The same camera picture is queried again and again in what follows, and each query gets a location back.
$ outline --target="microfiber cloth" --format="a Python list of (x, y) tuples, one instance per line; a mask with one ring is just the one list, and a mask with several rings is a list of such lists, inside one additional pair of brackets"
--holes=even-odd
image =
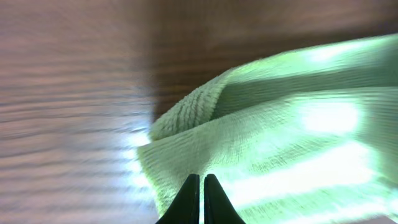
[(394, 218), (398, 35), (232, 68), (161, 116), (150, 136), (137, 153), (160, 215), (189, 174), (215, 174), (246, 223)]

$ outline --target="black pointed object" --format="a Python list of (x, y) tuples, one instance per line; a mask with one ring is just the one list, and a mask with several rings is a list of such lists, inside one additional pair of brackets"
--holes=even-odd
[(205, 178), (205, 224), (245, 224), (214, 174)]
[(156, 224), (199, 223), (199, 175), (190, 174), (169, 209)]

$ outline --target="light green fabric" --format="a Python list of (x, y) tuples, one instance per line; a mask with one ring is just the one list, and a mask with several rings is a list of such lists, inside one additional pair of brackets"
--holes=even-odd
[(393, 215), (398, 35), (228, 70), (159, 118), (151, 137), (138, 155), (160, 215), (191, 173), (214, 173), (246, 223)]

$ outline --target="folded cloth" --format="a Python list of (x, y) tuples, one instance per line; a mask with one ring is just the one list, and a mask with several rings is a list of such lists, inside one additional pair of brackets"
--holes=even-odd
[(232, 68), (178, 102), (150, 136), (137, 153), (160, 215), (194, 173), (215, 174), (246, 223), (394, 216), (398, 34)]

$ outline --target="brown wooden surface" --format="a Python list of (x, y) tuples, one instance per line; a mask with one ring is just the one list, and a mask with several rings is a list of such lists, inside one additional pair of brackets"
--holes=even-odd
[(153, 223), (134, 151), (222, 71), (398, 31), (396, 0), (1, 0), (0, 223)]

